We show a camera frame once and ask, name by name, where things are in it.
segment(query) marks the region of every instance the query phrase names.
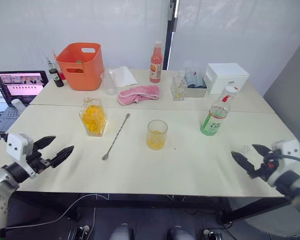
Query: bottle label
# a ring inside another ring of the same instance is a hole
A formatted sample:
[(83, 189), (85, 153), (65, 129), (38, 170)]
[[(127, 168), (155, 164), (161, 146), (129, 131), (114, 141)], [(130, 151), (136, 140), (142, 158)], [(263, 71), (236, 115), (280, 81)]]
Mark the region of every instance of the bottle label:
[(53, 80), (55, 80), (55, 81), (60, 80), (60, 78), (59, 78), (59, 76), (58, 76), (57, 73), (52, 73), (51, 76), (52, 76)]
[(205, 132), (215, 134), (220, 128), (223, 119), (224, 117), (219, 117), (209, 112), (209, 115), (206, 117), (206, 120), (202, 125), (202, 129)]
[(150, 65), (150, 78), (159, 79), (161, 77), (162, 63)]

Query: white curtain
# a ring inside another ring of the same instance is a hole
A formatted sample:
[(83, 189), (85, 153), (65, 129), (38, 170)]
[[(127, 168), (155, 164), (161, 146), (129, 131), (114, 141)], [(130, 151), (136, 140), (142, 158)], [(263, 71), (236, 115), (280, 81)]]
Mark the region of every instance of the white curtain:
[(238, 63), (263, 95), (299, 45), (300, 0), (180, 0), (169, 69)]
[(0, 0), (0, 71), (47, 70), (75, 42), (101, 44), (105, 67), (148, 69), (165, 43), (167, 0)]

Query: laptop screen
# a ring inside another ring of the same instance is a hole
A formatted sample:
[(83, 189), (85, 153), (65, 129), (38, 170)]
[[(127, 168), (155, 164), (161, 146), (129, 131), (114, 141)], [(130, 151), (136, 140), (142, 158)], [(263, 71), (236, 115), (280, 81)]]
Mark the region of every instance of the laptop screen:
[(44, 71), (0, 72), (0, 91), (9, 106), (13, 99), (29, 105), (47, 83)]

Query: dark bottle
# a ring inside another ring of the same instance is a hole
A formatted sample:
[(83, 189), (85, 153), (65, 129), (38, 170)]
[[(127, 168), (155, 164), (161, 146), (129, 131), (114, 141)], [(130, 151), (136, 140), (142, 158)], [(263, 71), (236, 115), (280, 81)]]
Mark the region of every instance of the dark bottle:
[(52, 68), (49, 70), (49, 73), (51, 74), (53, 80), (54, 80), (54, 83), (55, 85), (60, 88), (60, 87), (63, 87), (64, 86), (64, 83), (62, 82), (61, 80), (61, 77), (59, 75), (59, 72), (56, 68)]

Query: laptop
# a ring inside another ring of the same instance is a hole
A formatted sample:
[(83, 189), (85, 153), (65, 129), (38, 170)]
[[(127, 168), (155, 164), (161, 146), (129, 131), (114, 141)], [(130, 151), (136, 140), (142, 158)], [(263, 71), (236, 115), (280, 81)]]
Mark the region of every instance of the laptop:
[(7, 131), (19, 117), (11, 101), (19, 99), (28, 106), (47, 83), (45, 71), (0, 71), (0, 92), (8, 105), (0, 114), (0, 132)]

